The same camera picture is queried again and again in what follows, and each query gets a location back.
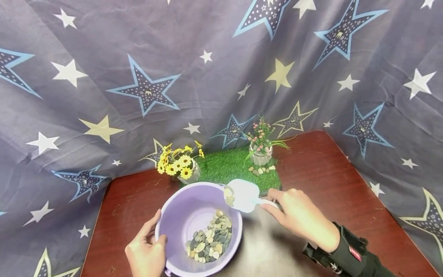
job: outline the scoop handle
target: scoop handle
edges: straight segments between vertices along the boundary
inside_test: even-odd
[[[283,211],[282,206],[278,202],[272,202],[272,201],[269,201],[269,200],[266,200],[266,199],[260,199],[260,204],[269,204],[269,205],[272,205],[272,206],[276,207],[280,211]]]

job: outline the purple bucket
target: purple bucket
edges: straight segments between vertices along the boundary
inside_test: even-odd
[[[200,263],[186,255],[185,243],[195,231],[206,230],[215,210],[219,209],[232,221],[232,238],[228,249],[214,262]],[[183,187],[162,207],[162,215],[155,227],[155,239],[167,235],[166,270],[180,277],[205,277],[222,270],[234,256],[243,231],[241,213],[225,203],[222,186],[198,182]]]

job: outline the black wrist brace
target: black wrist brace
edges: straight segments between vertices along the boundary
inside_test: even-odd
[[[340,231],[340,243],[334,252],[326,253],[320,248],[313,248],[308,243],[303,249],[303,254],[324,267],[330,266],[337,274],[344,271],[352,277],[357,277],[366,266],[368,241],[356,237],[344,226],[339,226],[335,222],[334,225]]]

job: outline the white plastic scoop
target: white plastic scoop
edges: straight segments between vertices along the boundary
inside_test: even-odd
[[[250,213],[257,204],[270,204],[281,211],[283,210],[279,204],[266,199],[260,199],[259,195],[260,189],[256,184],[242,179],[234,179],[225,185],[224,188],[225,202],[233,209]]]

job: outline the blue outlined star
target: blue outlined star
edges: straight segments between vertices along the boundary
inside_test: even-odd
[[[151,160],[154,162],[154,168],[157,168],[157,163],[158,163],[158,161],[160,161],[160,156],[163,153],[163,145],[161,143],[159,143],[156,139],[153,139],[153,140],[154,140],[154,148],[155,148],[154,153],[141,158],[140,160],[138,160],[138,162],[141,160]]]
[[[37,269],[35,270],[34,277],[73,277],[79,269],[80,267],[77,267],[63,272],[57,276],[52,276],[51,260],[48,256],[48,249],[45,248],[45,250],[43,251],[43,255],[37,265]]]
[[[246,12],[245,17],[234,33],[234,37],[260,24],[268,29],[271,40],[281,21],[281,15],[291,0],[254,0]]]
[[[292,109],[291,113],[287,118],[277,121],[273,125],[277,125],[283,127],[278,134],[277,138],[280,138],[289,130],[297,130],[304,132],[303,128],[303,120],[308,118],[311,114],[313,114],[318,108],[310,110],[309,112],[300,113],[300,101],[297,101],[297,104]]]
[[[343,132],[343,135],[357,138],[363,159],[366,155],[366,145],[368,142],[394,148],[374,130],[375,123],[377,122],[383,106],[384,103],[370,111],[367,115],[362,116],[357,108],[357,104],[354,104],[354,124]]]
[[[155,104],[161,104],[180,110],[180,108],[166,95],[167,90],[180,77],[180,74],[153,81],[130,55],[128,55],[128,59],[129,64],[131,65],[134,84],[107,90],[108,92],[137,98],[140,102],[143,117]]]
[[[435,197],[423,188],[426,198],[426,208],[423,216],[400,217],[401,220],[419,230],[432,235],[440,250],[440,259],[443,262],[443,212]]]
[[[342,19],[334,27],[326,31],[314,32],[327,43],[314,69],[334,51],[350,60],[352,35],[367,23],[388,11],[378,10],[357,15],[358,2],[359,0],[351,0]]]
[[[223,136],[223,148],[224,149],[228,144],[231,142],[242,139],[247,140],[247,136],[243,133],[246,126],[251,122],[252,119],[254,119],[255,115],[248,119],[247,121],[243,123],[238,123],[237,119],[233,114],[231,114],[231,117],[229,118],[229,123],[226,128],[224,128],[222,131],[218,132],[214,137],[217,136]]]
[[[89,203],[91,195],[98,190],[100,183],[107,178],[105,176],[92,174],[92,172],[97,171],[100,166],[101,164],[92,169],[83,170],[78,173],[56,171],[52,171],[52,173],[57,177],[77,184],[77,192],[69,202],[74,201],[82,195],[89,194],[88,198],[86,199]]]
[[[11,84],[29,92],[32,95],[41,98],[25,81],[20,78],[12,68],[22,62],[25,62],[32,58],[34,55],[9,51],[0,48],[0,78],[10,82]]]

